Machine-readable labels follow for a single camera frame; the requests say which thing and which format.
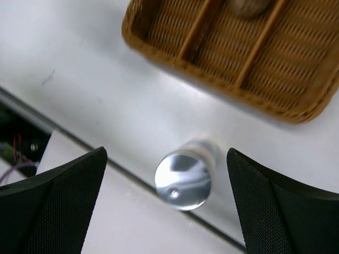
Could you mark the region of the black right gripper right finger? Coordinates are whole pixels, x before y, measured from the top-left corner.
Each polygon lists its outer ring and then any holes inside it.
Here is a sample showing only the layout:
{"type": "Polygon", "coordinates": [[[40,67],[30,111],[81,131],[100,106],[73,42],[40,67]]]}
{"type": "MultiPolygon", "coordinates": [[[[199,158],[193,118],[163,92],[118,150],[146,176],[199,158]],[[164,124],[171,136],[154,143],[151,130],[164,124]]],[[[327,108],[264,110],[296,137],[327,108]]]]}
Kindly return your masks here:
{"type": "Polygon", "coordinates": [[[227,169],[247,253],[338,253],[338,194],[269,169],[234,148],[227,169]]]}

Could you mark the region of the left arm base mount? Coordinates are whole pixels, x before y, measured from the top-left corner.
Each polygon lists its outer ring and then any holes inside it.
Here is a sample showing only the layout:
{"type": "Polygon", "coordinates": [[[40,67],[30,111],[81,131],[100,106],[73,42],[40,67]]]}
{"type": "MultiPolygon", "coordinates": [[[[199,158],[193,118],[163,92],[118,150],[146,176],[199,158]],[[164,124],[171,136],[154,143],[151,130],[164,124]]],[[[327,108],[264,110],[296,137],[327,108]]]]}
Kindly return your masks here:
{"type": "Polygon", "coordinates": [[[37,174],[51,133],[1,103],[1,159],[10,166],[23,164],[15,171],[24,177],[37,174]]]}

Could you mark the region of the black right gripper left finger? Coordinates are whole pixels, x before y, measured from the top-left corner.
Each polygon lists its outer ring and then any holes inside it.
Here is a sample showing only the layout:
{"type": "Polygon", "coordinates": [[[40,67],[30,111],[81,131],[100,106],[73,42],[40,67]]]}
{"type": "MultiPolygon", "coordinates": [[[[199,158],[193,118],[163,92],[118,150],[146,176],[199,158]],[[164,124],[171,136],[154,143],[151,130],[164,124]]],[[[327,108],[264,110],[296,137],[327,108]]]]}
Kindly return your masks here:
{"type": "Polygon", "coordinates": [[[81,253],[108,160],[103,147],[1,187],[1,253],[81,253]]]}

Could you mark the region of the silver-capped blue shaker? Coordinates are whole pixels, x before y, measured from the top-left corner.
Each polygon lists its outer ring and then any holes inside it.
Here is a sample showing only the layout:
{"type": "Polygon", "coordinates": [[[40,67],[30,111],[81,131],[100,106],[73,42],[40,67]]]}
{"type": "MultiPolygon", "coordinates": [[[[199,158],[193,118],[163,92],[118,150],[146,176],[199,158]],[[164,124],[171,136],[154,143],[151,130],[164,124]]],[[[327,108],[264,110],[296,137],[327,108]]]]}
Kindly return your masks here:
{"type": "Polygon", "coordinates": [[[213,142],[185,143],[158,164],[154,177],[158,197],[176,210],[195,210],[208,200],[219,162],[219,148],[213,142]]]}

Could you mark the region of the pink-capped spice bottle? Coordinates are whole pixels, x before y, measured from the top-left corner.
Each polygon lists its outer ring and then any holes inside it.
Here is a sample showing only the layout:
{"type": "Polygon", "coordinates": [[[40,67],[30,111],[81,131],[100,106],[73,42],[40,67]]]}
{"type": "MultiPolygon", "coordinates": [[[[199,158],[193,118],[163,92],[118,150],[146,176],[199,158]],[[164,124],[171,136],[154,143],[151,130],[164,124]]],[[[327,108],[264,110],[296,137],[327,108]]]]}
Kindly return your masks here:
{"type": "Polygon", "coordinates": [[[264,12],[270,0],[229,0],[228,6],[239,17],[253,18],[264,12]]]}

